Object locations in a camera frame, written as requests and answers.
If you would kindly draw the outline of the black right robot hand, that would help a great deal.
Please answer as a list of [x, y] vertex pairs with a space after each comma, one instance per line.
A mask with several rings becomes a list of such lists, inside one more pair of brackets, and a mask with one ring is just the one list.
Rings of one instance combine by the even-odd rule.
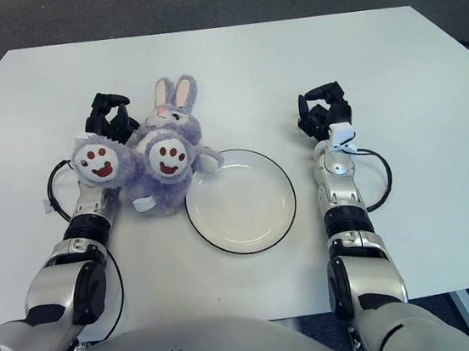
[[297, 126], [317, 141], [328, 140], [331, 124], [352, 122], [352, 109], [338, 82], [326, 83], [299, 94]]

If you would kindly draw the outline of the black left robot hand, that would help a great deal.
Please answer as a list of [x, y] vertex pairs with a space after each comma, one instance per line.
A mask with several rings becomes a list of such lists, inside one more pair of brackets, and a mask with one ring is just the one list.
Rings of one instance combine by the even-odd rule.
[[92, 102], [91, 114], [86, 120], [85, 131], [102, 135], [127, 147], [138, 143], [140, 124], [127, 113], [128, 97], [120, 94], [97, 93]]

